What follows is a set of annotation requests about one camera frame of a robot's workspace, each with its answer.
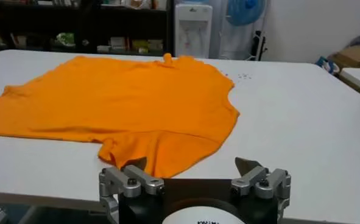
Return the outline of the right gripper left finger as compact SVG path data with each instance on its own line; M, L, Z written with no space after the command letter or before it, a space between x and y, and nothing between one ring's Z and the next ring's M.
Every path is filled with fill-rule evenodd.
M119 204L114 195L136 198L142 192L164 194L164 180L145 173L146 164L147 158L142 157L126 162L120 169L107 167L99 173L99 201L110 223L119 223Z

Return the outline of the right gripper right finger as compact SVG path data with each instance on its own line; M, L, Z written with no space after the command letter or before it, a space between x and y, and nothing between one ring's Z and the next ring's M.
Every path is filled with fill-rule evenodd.
M236 157L235 165L240 178L232 179L231 191L237 196L253 192L257 198L278 201L277 223L282 223L284 210L290 204L291 175L287 170L275 169L270 172L259 162Z

